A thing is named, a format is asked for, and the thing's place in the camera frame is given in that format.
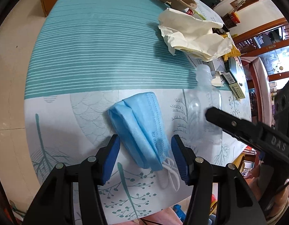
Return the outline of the green cream carton box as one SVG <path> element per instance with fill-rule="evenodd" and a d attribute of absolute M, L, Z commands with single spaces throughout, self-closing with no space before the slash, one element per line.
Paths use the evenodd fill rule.
<path fill-rule="evenodd" d="M 232 93 L 237 100 L 245 98 L 245 74 L 242 71 L 240 61 L 238 57 L 230 57 L 228 61 L 224 63 L 225 72 L 222 76 L 226 80 Z"/>

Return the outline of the clear plastic water bottle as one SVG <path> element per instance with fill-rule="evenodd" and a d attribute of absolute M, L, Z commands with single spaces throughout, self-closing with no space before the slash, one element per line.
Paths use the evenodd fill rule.
<path fill-rule="evenodd" d="M 196 69 L 197 86 L 183 92 L 187 111 L 186 146 L 195 153 L 209 151 L 222 143 L 222 130 L 205 118 L 207 109 L 221 108 L 219 90 L 212 85 L 209 66 L 200 64 Z"/>

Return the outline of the yellow snack wrapper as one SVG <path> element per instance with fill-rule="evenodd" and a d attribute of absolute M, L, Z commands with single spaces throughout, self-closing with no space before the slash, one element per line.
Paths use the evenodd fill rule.
<path fill-rule="evenodd" d="M 219 48 L 220 52 L 222 53 L 221 56 L 223 57 L 223 60 L 228 61 L 230 57 L 241 56 L 241 53 L 234 45 L 232 38 L 230 38 L 228 34 L 221 34 L 221 36 L 223 39 L 219 45 Z"/>

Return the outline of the dining table pink cloth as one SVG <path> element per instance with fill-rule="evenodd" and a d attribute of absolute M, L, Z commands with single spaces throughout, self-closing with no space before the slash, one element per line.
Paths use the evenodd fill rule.
<path fill-rule="evenodd" d="M 247 67 L 250 72 L 252 83 L 255 89 L 258 121 L 268 126 L 272 125 L 273 107 L 270 91 L 270 83 L 267 71 L 260 57 L 240 57 L 242 66 Z"/>

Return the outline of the white small carton box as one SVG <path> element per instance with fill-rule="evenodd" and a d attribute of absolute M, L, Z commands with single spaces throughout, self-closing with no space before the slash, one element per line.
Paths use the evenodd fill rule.
<path fill-rule="evenodd" d="M 212 61 L 203 61 L 199 58 L 190 55 L 189 53 L 184 53 L 188 58 L 189 62 L 193 65 L 194 68 L 197 68 L 198 65 L 204 64 L 210 68 L 212 75 L 212 85 L 215 87 L 222 87 L 224 84 L 224 78 L 221 76 L 223 72 L 226 72 L 223 59 L 221 57 L 213 59 Z"/>

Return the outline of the dark wicker stand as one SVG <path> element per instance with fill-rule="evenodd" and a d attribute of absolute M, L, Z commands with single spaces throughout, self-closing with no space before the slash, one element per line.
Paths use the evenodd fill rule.
<path fill-rule="evenodd" d="M 227 13 L 222 17 L 222 20 L 228 29 L 236 27 L 240 20 L 235 12 Z"/>

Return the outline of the patterned light blue tablecloth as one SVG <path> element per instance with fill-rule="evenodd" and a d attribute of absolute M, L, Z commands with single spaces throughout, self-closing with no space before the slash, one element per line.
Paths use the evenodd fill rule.
<path fill-rule="evenodd" d="M 95 155 L 115 134 L 107 109 L 138 93 L 154 92 L 167 139 L 190 143 L 190 89 L 199 63 L 168 51 L 158 28 L 159 0 L 58 0 L 35 43 L 25 83 L 25 130 L 42 184 L 57 163 Z M 108 224 L 132 221 L 178 203 L 168 171 L 137 166 L 121 144 L 110 180 L 99 187 Z"/>

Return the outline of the blue face mask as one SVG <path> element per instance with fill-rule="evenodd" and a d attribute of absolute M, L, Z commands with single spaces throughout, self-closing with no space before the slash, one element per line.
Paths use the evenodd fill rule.
<path fill-rule="evenodd" d="M 113 104 L 110 122 L 138 167 L 168 173 L 167 185 L 180 189 L 180 178 L 170 157 L 161 110 L 153 92 L 135 94 Z"/>

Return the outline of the beige paper bag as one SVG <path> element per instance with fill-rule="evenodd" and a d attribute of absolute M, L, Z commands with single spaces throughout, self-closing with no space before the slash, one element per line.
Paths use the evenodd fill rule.
<path fill-rule="evenodd" d="M 222 23 L 200 20 L 172 8 L 163 11 L 158 21 L 158 28 L 172 55 L 180 50 L 210 62 L 232 50 L 231 38 L 213 32 L 213 29 L 222 29 Z"/>

